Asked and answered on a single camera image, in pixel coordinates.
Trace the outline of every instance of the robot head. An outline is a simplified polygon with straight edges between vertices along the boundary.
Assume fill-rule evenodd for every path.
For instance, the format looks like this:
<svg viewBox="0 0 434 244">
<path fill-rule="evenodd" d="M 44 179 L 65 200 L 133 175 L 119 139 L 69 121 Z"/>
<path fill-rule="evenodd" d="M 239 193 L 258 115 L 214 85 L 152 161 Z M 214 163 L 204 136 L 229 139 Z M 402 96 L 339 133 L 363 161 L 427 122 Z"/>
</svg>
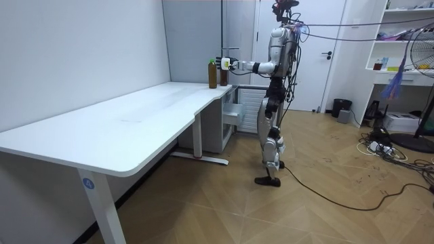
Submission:
<svg viewBox="0 0 434 244">
<path fill-rule="evenodd" d="M 277 16 L 277 21 L 282 22 L 282 24 L 287 24 L 290 19 L 288 17 L 283 17 L 283 13 L 289 13 L 291 7 L 295 7 L 299 4 L 297 0 L 276 0 L 273 4 L 273 13 Z"/>
</svg>

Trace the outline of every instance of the white door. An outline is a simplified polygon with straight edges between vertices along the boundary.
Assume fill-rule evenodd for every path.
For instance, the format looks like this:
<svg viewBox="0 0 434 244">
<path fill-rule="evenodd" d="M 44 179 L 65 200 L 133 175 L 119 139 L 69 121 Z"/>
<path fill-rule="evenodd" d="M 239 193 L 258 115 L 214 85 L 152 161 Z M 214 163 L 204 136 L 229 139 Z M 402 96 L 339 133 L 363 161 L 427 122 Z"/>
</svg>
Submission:
<svg viewBox="0 0 434 244">
<path fill-rule="evenodd" d="M 300 0 L 300 5 L 293 7 L 293 13 L 301 13 L 300 20 L 305 24 L 340 24 L 346 0 Z M 256 50 L 256 62 L 268 61 L 268 46 L 271 31 L 279 27 L 276 15 L 272 12 L 271 6 L 274 0 L 260 0 L 259 20 Z M 323 37 L 337 37 L 339 27 L 311 27 L 311 34 Z M 333 57 L 335 40 L 319 39 L 309 37 L 305 43 L 300 43 L 302 58 L 297 74 L 297 86 L 295 89 L 295 100 L 291 103 L 291 110 L 317 110 L 321 106 L 324 90 L 326 88 L 328 73 L 332 59 L 328 60 L 326 53 L 332 52 Z M 253 85 L 269 85 L 270 80 L 253 75 Z"/>
</svg>

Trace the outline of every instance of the power strip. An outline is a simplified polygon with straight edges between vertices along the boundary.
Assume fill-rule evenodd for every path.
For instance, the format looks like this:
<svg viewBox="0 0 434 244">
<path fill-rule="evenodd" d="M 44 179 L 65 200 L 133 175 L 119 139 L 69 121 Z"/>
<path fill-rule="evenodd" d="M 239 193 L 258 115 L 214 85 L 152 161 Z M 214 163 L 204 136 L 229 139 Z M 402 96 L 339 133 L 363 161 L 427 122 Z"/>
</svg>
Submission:
<svg viewBox="0 0 434 244">
<path fill-rule="evenodd" d="M 391 155 L 393 153 L 393 148 L 390 146 L 383 146 L 382 144 L 379 144 L 378 142 L 371 142 L 369 145 L 369 149 L 372 152 L 376 152 L 378 150 L 382 150 L 384 153 Z"/>
</svg>

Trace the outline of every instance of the desk surface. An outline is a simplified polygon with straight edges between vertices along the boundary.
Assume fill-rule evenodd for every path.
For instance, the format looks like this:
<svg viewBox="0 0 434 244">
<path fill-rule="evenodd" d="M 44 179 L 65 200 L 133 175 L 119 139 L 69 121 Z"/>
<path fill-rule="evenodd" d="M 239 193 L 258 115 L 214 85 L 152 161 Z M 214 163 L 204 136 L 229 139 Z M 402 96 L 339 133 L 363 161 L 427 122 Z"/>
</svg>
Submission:
<svg viewBox="0 0 434 244">
<path fill-rule="evenodd" d="M 0 151 L 131 176 L 230 88 L 164 83 L 0 133 Z"/>
</svg>

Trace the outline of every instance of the bottle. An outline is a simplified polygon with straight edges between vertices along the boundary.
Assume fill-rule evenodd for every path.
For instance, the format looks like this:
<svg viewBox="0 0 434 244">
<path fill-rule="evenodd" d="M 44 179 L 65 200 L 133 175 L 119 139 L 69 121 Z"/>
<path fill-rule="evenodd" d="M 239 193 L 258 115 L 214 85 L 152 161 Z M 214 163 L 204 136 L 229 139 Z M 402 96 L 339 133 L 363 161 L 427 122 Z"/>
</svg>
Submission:
<svg viewBox="0 0 434 244">
<path fill-rule="evenodd" d="M 382 68 L 382 61 L 377 60 L 374 64 L 374 70 L 381 70 L 381 68 Z"/>
<path fill-rule="evenodd" d="M 228 85 L 228 71 L 220 69 L 220 85 L 227 86 Z"/>
<path fill-rule="evenodd" d="M 208 83 L 211 89 L 217 88 L 217 66 L 213 59 L 208 64 Z"/>
</svg>

